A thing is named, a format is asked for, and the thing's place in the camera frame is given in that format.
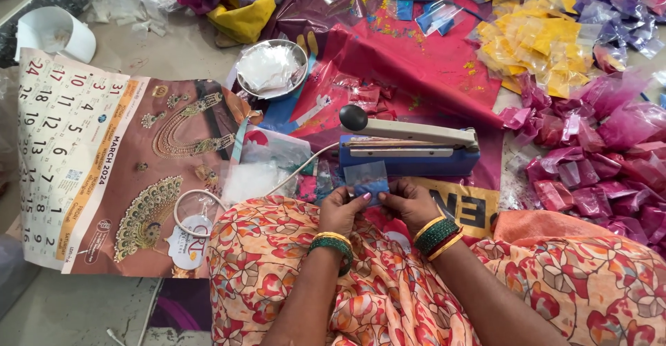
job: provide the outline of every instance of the blue wire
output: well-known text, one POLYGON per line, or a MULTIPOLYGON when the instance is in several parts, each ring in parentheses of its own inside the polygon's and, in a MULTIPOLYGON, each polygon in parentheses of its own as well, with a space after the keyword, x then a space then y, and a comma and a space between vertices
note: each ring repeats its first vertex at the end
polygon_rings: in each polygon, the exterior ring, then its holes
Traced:
MULTIPOLYGON (((433 1, 435 1, 435 0, 396 0, 396 1, 433 2, 433 1)), ((476 12, 471 11, 470 9, 467 9, 467 8, 465 8, 465 7, 461 7, 461 6, 458 5, 458 4, 453 4, 453 5, 455 5, 456 7, 461 8, 463 12, 466 12, 466 13, 468 13, 469 15, 474 16, 474 18, 477 18, 478 20, 486 21, 485 19, 481 18, 480 15, 478 15, 476 12)))

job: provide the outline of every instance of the orange floral fabric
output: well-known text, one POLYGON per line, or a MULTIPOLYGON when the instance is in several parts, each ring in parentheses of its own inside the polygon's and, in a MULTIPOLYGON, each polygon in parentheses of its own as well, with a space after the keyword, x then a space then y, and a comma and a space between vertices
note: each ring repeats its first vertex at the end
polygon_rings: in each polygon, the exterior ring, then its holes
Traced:
MULTIPOLYGON (((271 327, 317 233, 319 207, 251 199, 211 234, 215 345, 249 346, 271 327)), ((329 344, 478 345, 465 311, 430 264, 405 254, 367 221, 350 240, 354 262, 338 279, 329 344)), ((481 240, 471 250, 572 345, 666 345, 666 266, 620 237, 553 238, 529 248, 481 240)))

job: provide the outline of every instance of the heat sealer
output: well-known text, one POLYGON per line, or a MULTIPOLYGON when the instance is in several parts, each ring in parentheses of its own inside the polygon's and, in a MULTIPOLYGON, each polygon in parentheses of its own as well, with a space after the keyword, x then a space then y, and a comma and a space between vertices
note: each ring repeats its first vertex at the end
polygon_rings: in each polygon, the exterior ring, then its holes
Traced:
POLYGON ((368 119, 353 104, 341 108, 340 122, 343 131, 358 134, 340 137, 343 168, 383 161, 389 176, 459 177, 470 175, 481 157, 476 131, 470 127, 368 119))

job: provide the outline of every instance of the qr code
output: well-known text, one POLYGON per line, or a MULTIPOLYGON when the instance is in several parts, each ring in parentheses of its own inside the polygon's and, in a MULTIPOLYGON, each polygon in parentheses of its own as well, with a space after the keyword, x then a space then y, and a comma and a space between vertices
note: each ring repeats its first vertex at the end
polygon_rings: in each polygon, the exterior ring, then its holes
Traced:
POLYGON ((75 171, 74 169, 70 169, 69 172, 67 172, 67 179, 79 180, 82 174, 82 171, 75 171))

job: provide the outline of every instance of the gold necklace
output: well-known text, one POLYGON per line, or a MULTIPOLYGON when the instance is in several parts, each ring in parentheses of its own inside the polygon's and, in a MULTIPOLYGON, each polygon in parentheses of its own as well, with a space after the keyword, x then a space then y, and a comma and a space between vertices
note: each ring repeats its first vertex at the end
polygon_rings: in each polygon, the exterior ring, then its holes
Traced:
POLYGON ((236 141, 234 133, 221 138, 196 139, 188 142, 181 142, 176 139, 176 132, 187 120, 221 101, 222 94, 213 93, 204 96, 203 100, 197 100, 176 111, 155 134, 153 138, 154 154, 162 159, 184 159, 185 157, 220 151, 234 144, 236 141))

